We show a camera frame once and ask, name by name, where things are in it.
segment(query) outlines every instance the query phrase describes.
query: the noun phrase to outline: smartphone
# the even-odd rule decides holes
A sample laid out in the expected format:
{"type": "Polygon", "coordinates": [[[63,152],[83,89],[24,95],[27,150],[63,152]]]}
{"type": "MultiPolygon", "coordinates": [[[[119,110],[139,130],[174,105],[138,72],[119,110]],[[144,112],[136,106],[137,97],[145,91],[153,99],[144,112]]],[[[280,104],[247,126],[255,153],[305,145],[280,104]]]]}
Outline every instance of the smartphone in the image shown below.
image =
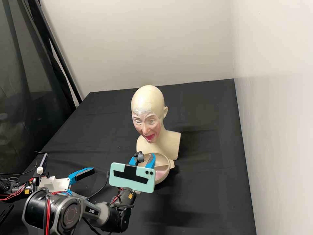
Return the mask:
{"type": "Polygon", "coordinates": [[[134,191],[153,193],[156,172],[154,169],[122,163],[112,163],[109,184],[115,187],[128,187],[134,191]]]}

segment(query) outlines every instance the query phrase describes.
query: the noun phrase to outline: bald mannequin head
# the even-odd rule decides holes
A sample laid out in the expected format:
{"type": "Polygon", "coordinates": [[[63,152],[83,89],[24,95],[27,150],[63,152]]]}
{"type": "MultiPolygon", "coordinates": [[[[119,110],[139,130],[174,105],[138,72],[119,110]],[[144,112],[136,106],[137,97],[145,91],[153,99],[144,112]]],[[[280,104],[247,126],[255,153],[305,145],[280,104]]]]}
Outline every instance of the bald mannequin head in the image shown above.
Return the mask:
{"type": "Polygon", "coordinates": [[[168,112],[162,92],[151,85],[139,88],[131,100],[131,112],[136,130],[148,143],[154,143],[168,112]]]}

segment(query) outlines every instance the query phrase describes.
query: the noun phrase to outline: beige bowl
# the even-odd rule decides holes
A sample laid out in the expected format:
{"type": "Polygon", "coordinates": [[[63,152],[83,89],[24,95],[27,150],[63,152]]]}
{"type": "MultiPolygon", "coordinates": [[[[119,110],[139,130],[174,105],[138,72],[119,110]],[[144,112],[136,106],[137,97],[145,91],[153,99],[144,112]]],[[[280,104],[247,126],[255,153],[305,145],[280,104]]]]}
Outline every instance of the beige bowl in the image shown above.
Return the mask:
{"type": "MultiPolygon", "coordinates": [[[[156,164],[154,166],[154,169],[156,171],[156,179],[155,184],[161,183],[165,178],[168,176],[170,169],[174,168],[174,161],[171,159],[168,159],[166,156],[164,156],[161,153],[155,153],[156,155],[156,164]]],[[[150,158],[150,153],[147,153],[144,155],[144,162],[139,163],[138,166],[145,166],[147,164],[147,161],[150,158]]]]}

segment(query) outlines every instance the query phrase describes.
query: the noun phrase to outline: black table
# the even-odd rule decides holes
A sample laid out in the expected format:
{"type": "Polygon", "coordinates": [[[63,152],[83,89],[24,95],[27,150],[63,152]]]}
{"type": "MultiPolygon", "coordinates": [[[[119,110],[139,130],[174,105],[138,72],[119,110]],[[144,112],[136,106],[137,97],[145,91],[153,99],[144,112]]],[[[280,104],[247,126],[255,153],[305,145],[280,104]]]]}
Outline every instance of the black table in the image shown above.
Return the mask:
{"type": "MultiPolygon", "coordinates": [[[[169,107],[165,127],[182,133],[179,157],[154,193],[138,195],[124,234],[256,234],[234,80],[159,88],[169,107]]],[[[112,162],[127,163],[138,137],[130,111],[135,90],[90,93],[43,149],[50,175],[65,178],[84,167],[108,171],[112,162]]],[[[104,182],[97,173],[72,189],[89,196],[104,182]]],[[[91,202],[110,201],[116,193],[108,186],[91,202]]],[[[24,203],[15,203],[1,234],[27,234],[24,203]]],[[[93,232],[81,221],[74,234],[93,232]]]]}

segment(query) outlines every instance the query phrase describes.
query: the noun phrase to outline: mannequin ear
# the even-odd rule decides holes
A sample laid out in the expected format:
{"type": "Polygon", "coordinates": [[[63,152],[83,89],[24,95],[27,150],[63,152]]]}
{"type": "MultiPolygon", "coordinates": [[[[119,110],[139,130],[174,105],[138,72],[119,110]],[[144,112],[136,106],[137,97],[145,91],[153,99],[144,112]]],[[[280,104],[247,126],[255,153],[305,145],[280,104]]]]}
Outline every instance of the mannequin ear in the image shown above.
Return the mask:
{"type": "Polygon", "coordinates": [[[163,109],[163,118],[166,117],[168,111],[169,111],[169,108],[168,107],[164,107],[164,109],[163,109]]]}

